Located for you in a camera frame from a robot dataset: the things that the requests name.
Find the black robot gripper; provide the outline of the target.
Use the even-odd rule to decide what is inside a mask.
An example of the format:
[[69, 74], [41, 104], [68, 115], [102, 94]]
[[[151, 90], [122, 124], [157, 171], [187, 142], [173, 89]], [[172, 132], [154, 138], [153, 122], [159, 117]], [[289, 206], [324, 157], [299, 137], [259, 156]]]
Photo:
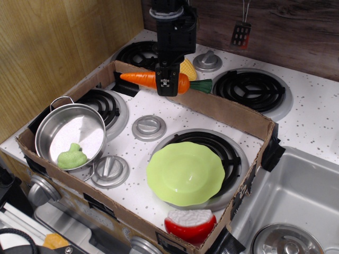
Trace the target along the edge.
[[155, 67], [159, 96], [177, 96], [180, 65], [185, 55], [195, 53], [197, 9], [191, 5], [154, 5], [159, 63]]

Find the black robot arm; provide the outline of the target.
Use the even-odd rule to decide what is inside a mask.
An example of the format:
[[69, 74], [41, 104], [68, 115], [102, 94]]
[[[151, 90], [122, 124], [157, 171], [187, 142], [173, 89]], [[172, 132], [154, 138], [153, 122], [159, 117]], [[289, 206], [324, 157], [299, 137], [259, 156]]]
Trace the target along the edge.
[[158, 95], [177, 96], [180, 64], [196, 50], [197, 11], [188, 1], [152, 1], [149, 14], [156, 21]]

